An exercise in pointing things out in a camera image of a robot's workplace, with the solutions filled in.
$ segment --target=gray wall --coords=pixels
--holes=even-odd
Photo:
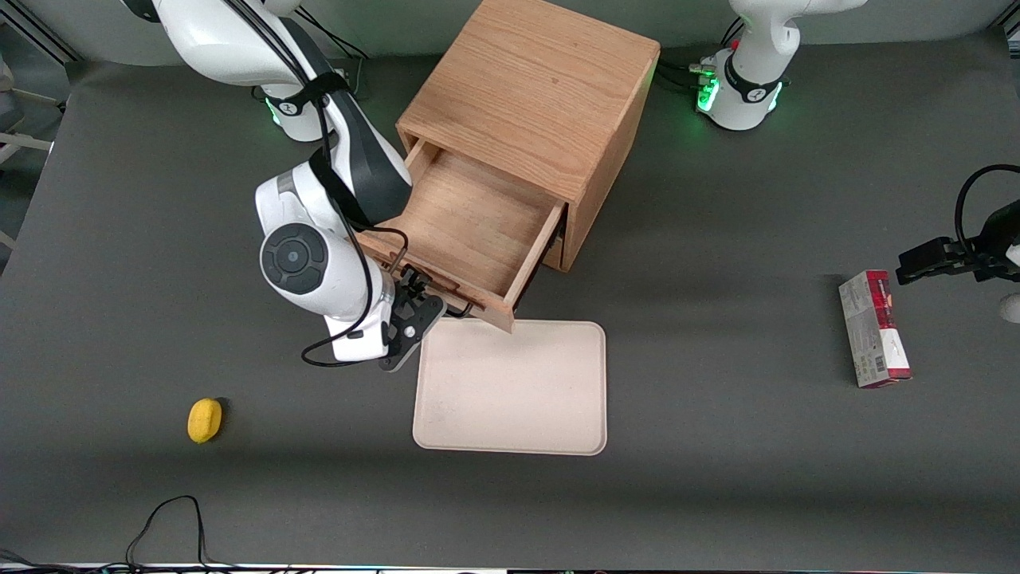
[[[178,63],[158,25],[136,18],[118,0],[22,0],[90,59]],[[664,46],[717,41],[733,18],[724,0],[554,0],[557,4],[654,38]],[[986,27],[1009,0],[871,0],[842,14],[803,18],[811,44],[938,40]],[[478,0],[306,0],[334,33],[371,55],[440,53]],[[337,50],[327,48],[327,54]]]

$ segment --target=green led light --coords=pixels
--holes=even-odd
[[[712,79],[707,85],[703,86],[701,93],[698,94],[698,107],[702,111],[709,111],[712,109],[712,104],[715,103],[715,96],[719,93],[719,81],[715,77]]]
[[[269,108],[269,113],[272,114],[272,122],[279,125],[279,117],[276,117],[276,110],[272,107],[272,104],[269,103],[268,98],[265,100],[265,106]]]
[[[769,111],[775,109],[775,104],[779,103],[779,92],[781,91],[782,91],[782,82],[779,82],[779,85],[775,87],[775,95],[772,96],[772,103],[768,104]]]

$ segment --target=wooden cabinet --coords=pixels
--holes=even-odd
[[[483,0],[397,121],[414,191],[387,225],[456,308],[506,331],[542,261],[573,264],[633,143],[653,40],[542,0]],[[389,262],[387,233],[362,233]]]

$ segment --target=yellow sponge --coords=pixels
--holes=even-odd
[[[216,436],[223,420],[223,407],[215,399],[203,399],[188,415],[188,436],[198,445]]]

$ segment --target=beige tray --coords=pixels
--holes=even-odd
[[[414,440],[424,449],[598,455],[606,335],[595,323],[518,321],[507,334],[443,319],[421,346]]]

